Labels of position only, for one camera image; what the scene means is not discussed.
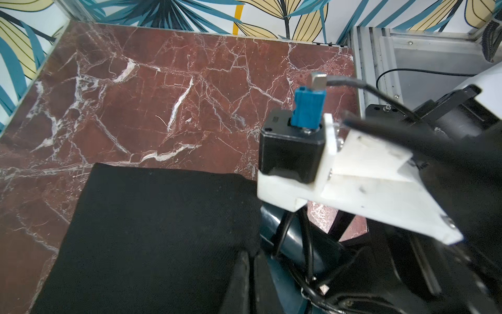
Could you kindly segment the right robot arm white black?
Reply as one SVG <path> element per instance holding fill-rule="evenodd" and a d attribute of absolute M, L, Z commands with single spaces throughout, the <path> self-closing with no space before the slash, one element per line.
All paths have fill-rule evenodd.
<path fill-rule="evenodd" d="M 426 190 L 463 239 L 445 245 L 371 221 L 373 257 L 360 260 L 363 285 L 378 284 L 393 311 L 501 312 L 501 72 L 466 80 L 399 124 L 345 124 L 417 154 Z"/>

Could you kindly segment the black pouch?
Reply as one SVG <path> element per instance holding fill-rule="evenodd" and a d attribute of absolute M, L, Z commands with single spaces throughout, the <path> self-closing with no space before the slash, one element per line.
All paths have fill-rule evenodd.
<path fill-rule="evenodd" d="M 33 313 L 219 313 L 260 249 L 256 183 L 96 164 Z"/>

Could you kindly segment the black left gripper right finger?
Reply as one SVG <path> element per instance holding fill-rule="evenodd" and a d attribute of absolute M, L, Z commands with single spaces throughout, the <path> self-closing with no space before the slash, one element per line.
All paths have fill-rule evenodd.
<path fill-rule="evenodd" d="M 267 258 L 260 251 L 252 259 L 250 275 L 250 307 L 251 313 L 280 314 L 284 313 L 277 289 L 273 282 Z"/>

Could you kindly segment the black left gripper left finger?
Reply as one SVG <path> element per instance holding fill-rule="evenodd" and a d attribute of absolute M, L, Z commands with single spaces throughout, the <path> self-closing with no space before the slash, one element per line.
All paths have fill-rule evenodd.
<path fill-rule="evenodd" d="M 250 310 L 250 258 L 247 252 L 241 251 L 237 255 L 219 313 L 246 314 Z"/>

